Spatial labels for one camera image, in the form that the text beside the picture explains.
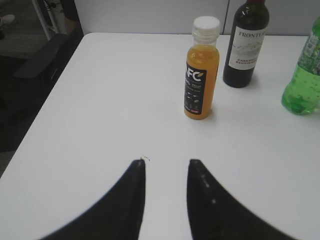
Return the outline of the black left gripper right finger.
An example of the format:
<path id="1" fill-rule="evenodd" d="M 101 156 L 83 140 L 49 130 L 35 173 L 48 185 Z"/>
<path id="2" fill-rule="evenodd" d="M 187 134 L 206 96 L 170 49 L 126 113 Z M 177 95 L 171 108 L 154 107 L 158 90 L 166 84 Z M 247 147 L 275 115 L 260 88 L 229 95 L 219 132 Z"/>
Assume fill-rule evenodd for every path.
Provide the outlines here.
<path id="1" fill-rule="evenodd" d="M 238 202 L 199 159 L 188 165 L 186 203 L 194 240 L 290 240 Z"/>

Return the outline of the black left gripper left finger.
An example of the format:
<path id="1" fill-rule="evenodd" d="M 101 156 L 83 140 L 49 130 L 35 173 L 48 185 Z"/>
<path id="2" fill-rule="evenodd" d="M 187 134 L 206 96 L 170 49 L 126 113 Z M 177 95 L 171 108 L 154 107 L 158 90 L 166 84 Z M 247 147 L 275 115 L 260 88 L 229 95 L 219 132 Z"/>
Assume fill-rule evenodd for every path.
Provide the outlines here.
<path id="1" fill-rule="evenodd" d="M 92 207 L 44 240 L 137 240 L 146 201 L 146 164 L 132 161 Z"/>

